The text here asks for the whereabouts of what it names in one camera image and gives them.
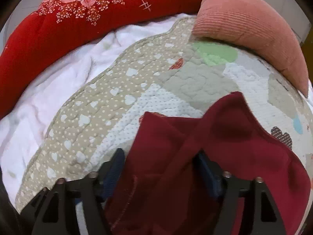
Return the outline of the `pink corduroy pillow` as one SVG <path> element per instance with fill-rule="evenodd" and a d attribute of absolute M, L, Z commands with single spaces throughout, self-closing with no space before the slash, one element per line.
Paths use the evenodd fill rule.
<path fill-rule="evenodd" d="M 264 0 L 202 0 L 192 34 L 253 51 L 308 96 L 308 69 L 296 35 Z"/>

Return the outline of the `dark red garment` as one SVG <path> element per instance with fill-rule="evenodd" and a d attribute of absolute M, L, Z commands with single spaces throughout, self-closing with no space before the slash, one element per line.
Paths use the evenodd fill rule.
<path fill-rule="evenodd" d="M 233 92 L 202 118 L 146 112 L 104 214 L 113 234 L 211 234 L 218 201 L 192 169 L 204 151 L 240 179 L 262 177 L 287 234 L 308 204 L 310 179 L 298 157 L 262 128 L 244 96 Z"/>

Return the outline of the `red floral blanket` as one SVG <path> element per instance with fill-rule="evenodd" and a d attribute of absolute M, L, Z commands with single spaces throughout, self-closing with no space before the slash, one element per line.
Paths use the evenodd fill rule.
<path fill-rule="evenodd" d="M 27 86 L 72 50 L 119 27 L 180 13 L 202 0 L 43 0 L 10 35 L 1 54 L 1 116 Z"/>

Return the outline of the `heart patterned quilt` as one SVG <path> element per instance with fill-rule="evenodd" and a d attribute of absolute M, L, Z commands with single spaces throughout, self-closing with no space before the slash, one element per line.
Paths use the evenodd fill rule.
<path fill-rule="evenodd" d="M 244 49 L 192 35 L 194 18 L 140 40 L 69 98 L 28 164 L 18 211 L 55 180 L 82 178 L 115 149 L 130 150 L 145 112 L 200 118 L 240 91 L 262 127 L 285 143 L 312 174 L 312 112 L 272 65 Z"/>

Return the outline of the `white fleece sheet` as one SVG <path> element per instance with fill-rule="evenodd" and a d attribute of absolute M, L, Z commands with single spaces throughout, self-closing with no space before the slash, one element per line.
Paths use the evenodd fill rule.
<path fill-rule="evenodd" d="M 170 30 L 185 17 L 182 13 L 113 30 L 68 53 L 33 80 L 17 106 L 1 120 L 2 179 L 12 203 L 29 161 L 63 103 L 112 65 L 127 47 Z"/>

